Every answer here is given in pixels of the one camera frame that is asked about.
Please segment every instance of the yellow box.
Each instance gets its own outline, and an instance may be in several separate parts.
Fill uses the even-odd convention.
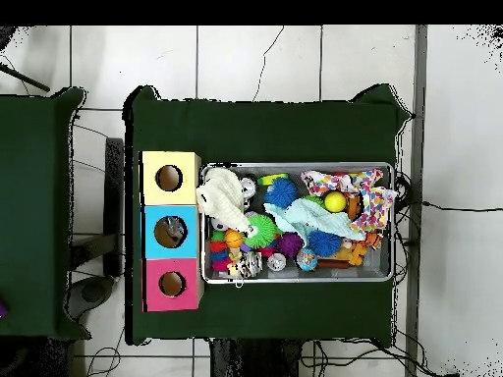
[[[196,205],[199,167],[200,158],[193,152],[141,152],[144,204]]]

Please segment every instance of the plastic bin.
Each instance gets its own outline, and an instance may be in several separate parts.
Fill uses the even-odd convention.
[[[394,189],[395,173],[391,165],[384,162],[363,163],[363,162],[332,162],[332,163],[209,163],[201,168],[200,180],[204,183],[206,172],[214,167],[225,167],[235,172],[239,178],[252,174],[257,178],[266,175],[287,173],[289,178],[295,183],[299,197],[308,195],[307,187],[301,180],[300,173],[303,171],[319,171],[332,174],[334,172],[357,173],[372,168],[382,171],[384,177],[376,185]],[[251,200],[250,211],[264,213],[263,196],[267,187],[257,187],[256,195]],[[389,221],[383,235],[380,248],[374,250],[370,248],[363,264],[359,267],[348,269],[325,269],[319,268],[313,271],[304,272],[300,270],[292,259],[287,260],[287,266],[280,272],[273,272],[267,267],[267,259],[262,259],[262,271],[251,279],[242,280],[230,276],[220,276],[219,272],[211,269],[209,259],[209,238],[211,224],[209,217],[201,215],[201,274],[208,284],[272,284],[272,283],[326,283],[326,282],[382,282],[390,279],[394,274],[395,265],[395,216],[394,207],[390,209]]]

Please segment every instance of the dark green table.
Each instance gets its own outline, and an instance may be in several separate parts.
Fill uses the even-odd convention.
[[[391,344],[393,282],[206,285],[198,310],[141,311],[138,152],[193,151],[205,162],[388,162],[409,114],[387,84],[353,102],[162,101],[128,98],[126,247],[128,343],[186,337],[377,338]]]

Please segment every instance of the green fabric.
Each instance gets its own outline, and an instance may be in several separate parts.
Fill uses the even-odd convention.
[[[133,213],[139,213],[138,152],[193,151],[205,162],[395,163],[395,135],[409,117],[387,84],[356,102],[301,104],[161,101],[150,87],[133,100]],[[375,337],[391,343],[393,284],[206,285],[194,311],[141,311],[140,216],[133,215],[133,334],[144,338]]]
[[[84,91],[0,96],[0,335],[88,338],[64,311],[69,250],[69,131]]]

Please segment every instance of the blue box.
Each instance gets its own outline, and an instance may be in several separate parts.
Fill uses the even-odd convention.
[[[199,230],[195,205],[146,205],[145,212],[145,257],[147,259],[196,258]],[[187,228],[186,237],[176,248],[162,246],[155,239],[154,229],[163,217],[180,217]]]

